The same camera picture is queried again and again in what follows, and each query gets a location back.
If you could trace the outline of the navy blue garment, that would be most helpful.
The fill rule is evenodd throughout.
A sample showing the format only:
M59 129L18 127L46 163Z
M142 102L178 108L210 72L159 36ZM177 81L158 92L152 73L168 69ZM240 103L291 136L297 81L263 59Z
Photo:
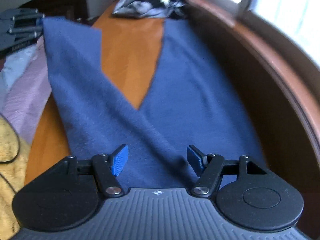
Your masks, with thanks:
M99 31L48 18L44 43L71 153L89 159L127 145L119 176L124 188L191 187L197 177L186 159L189 145L227 159L247 154L264 162L234 87L186 20L164 21L156 72L139 109L103 74Z

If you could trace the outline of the yellow fuzzy cloth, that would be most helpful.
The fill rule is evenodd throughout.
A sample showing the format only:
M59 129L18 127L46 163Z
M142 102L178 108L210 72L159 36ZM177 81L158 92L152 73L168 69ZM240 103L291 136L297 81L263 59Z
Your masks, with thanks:
M1 116L1 239L10 239L20 226L12 211L12 200L23 187L30 145Z

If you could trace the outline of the pink cloth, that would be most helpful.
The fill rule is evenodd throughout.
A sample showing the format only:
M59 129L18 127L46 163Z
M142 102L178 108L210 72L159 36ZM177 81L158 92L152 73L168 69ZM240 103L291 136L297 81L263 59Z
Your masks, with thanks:
M51 91L43 37L5 58L1 70L1 114L29 144Z

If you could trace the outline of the black white patterned cloth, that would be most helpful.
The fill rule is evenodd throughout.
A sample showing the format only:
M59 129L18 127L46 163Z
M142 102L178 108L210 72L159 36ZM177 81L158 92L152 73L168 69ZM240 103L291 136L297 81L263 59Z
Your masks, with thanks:
M119 0L112 15L120 18L186 18L185 0Z

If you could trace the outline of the window with brown frame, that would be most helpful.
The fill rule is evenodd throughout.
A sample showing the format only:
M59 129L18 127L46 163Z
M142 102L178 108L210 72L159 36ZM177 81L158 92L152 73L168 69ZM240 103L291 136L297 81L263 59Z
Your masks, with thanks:
M265 152L319 157L319 67L253 11L255 0L187 0L195 28L227 65Z

